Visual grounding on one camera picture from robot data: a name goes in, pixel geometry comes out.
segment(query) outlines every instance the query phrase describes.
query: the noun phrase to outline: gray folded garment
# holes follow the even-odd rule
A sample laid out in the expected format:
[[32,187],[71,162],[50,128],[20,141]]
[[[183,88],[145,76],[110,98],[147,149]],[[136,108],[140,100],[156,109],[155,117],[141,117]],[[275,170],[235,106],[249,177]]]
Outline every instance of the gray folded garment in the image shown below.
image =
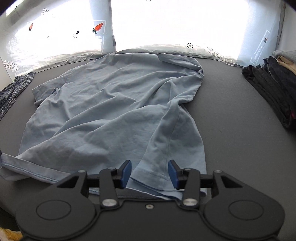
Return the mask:
[[285,58],[287,58],[288,60],[293,61],[296,64],[296,50],[291,50],[291,51],[287,51],[287,50],[276,50],[272,53],[272,55],[277,58],[280,56],[283,56]]

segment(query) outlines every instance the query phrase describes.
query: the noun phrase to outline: t-shirt sleeve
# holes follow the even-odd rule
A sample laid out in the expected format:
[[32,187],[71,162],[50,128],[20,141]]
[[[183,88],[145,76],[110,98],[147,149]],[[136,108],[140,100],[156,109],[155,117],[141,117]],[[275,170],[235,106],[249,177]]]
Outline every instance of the t-shirt sleeve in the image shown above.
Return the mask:
[[32,89],[35,98],[35,105],[39,106],[47,97],[54,93],[56,89],[61,88],[66,83],[71,71],[72,70],[70,69],[59,77],[49,80]]

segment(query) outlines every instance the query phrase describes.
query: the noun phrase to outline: arrow sign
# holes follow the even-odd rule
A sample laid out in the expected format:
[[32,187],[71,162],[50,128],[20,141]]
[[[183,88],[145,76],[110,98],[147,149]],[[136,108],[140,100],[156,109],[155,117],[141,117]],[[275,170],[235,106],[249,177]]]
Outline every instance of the arrow sign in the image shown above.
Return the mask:
[[4,64],[4,66],[5,66],[6,68],[11,69],[12,72],[18,70],[18,66],[17,66],[17,64],[14,64],[14,63],[8,62],[8,61],[6,61],[6,60],[4,61],[3,64]]

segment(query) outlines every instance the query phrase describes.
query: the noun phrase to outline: gray mat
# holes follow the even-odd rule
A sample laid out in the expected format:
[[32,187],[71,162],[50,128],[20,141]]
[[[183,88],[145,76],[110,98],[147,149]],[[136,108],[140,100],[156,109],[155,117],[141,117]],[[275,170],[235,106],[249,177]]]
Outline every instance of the gray mat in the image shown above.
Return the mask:
[[[282,127],[268,103],[243,78],[241,68],[209,59],[198,61],[205,72],[204,82],[186,107],[202,136],[208,173],[221,169],[277,200],[286,212],[279,238],[296,240],[296,133]],[[35,75],[0,122],[4,153],[18,154],[25,124],[36,109],[31,89],[83,63]],[[0,207],[13,215],[23,198],[47,186],[31,178],[13,183],[0,179]]]

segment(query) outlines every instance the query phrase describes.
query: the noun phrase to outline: folded clothing stack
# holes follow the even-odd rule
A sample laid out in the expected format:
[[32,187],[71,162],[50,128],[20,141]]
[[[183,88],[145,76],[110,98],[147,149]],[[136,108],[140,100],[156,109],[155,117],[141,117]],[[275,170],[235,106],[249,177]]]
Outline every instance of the folded clothing stack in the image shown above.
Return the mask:
[[283,127],[296,129],[296,50],[274,51],[264,65],[242,69],[246,80],[270,104]]

